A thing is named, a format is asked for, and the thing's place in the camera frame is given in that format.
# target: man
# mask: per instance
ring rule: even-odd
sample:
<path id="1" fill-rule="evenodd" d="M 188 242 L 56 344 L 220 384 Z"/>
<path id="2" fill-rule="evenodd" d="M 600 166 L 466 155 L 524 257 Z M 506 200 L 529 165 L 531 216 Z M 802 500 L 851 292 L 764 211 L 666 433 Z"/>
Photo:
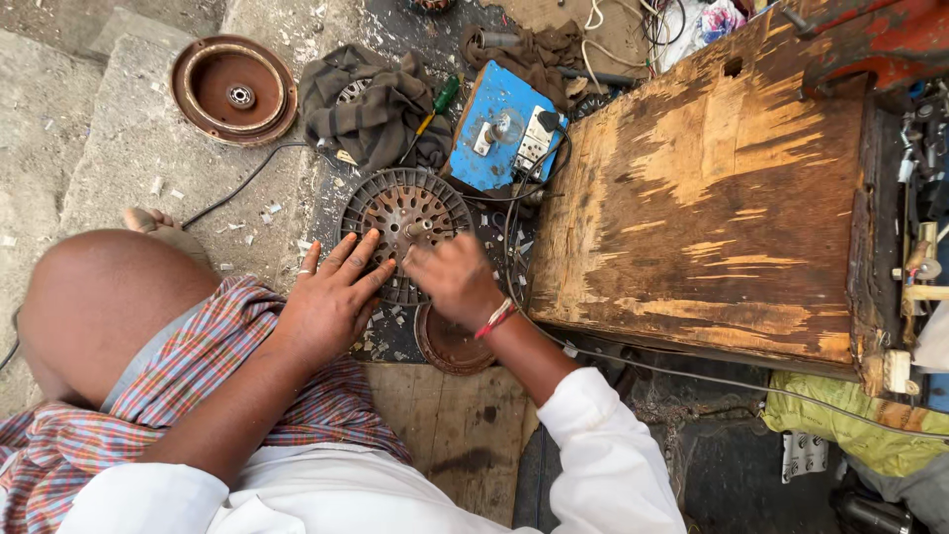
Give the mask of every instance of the man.
<path id="1" fill-rule="evenodd" d="M 341 356 L 395 270 L 363 276 L 378 233 L 319 267 L 314 243 L 285 304 L 254 276 L 218 279 L 160 212 L 126 223 L 138 232 L 69 238 L 33 272 L 19 335 L 52 402 L 0 425 L 6 531 L 507 531 L 411 468 Z M 403 267 L 541 407 L 558 532 L 684 532 L 645 425 L 512 313 L 479 241 L 413 247 Z"/>

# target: white shirt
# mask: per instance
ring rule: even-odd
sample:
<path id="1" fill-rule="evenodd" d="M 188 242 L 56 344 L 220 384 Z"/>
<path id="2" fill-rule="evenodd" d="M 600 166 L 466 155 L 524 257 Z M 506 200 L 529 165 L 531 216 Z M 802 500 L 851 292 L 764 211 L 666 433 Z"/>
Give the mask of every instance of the white shirt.
<path id="1" fill-rule="evenodd" d="M 537 415 L 560 447 L 554 532 L 683 533 L 659 446 L 605 382 L 571 373 Z M 59 532 L 510 532 L 466 512 L 385 452 L 341 444 L 253 454 L 236 491 L 184 465 L 125 464 L 76 496 Z M 533 528 L 517 532 L 534 533 Z"/>

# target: yellow plastic sack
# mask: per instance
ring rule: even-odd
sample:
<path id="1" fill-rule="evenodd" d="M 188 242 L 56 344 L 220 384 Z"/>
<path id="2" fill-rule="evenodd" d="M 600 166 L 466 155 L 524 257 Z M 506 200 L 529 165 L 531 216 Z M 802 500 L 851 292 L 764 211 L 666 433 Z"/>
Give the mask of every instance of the yellow plastic sack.
<path id="1" fill-rule="evenodd" d="M 798 372 L 772 372 L 772 388 L 795 391 L 890 427 L 949 434 L 949 415 L 866 396 L 859 384 Z M 775 432 L 801 430 L 836 441 L 840 448 L 885 476 L 903 477 L 949 452 L 939 439 L 878 429 L 842 413 L 779 393 L 768 393 L 763 415 Z"/>

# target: striped cloth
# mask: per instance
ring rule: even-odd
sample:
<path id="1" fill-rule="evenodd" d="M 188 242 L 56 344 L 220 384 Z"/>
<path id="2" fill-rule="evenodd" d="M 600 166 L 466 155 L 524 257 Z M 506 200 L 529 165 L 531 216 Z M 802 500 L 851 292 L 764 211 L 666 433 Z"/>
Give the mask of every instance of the striped cloth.
<path id="1" fill-rule="evenodd" d="M 93 476 L 142 454 L 234 372 L 273 330 L 284 302 L 254 276 L 225 278 L 109 413 L 46 402 L 0 422 L 0 486 L 9 493 L 0 512 L 4 532 L 54 532 Z M 264 445 L 321 442 L 377 448 L 411 462 L 348 356 L 313 377 Z"/>

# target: shirt sleeve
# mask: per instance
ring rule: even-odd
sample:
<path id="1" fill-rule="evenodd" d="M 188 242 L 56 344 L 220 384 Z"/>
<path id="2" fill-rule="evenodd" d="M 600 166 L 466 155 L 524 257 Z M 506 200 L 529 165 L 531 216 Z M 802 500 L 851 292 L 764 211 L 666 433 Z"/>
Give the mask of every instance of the shirt sleeve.
<path id="1" fill-rule="evenodd" d="M 659 444 L 599 371 L 569 374 L 537 415 L 564 468 L 550 489 L 555 534 L 685 532 Z"/>
<path id="2" fill-rule="evenodd" d="M 58 532 L 204 532 L 228 495 L 217 477 L 194 467 L 123 464 L 80 490 Z"/>

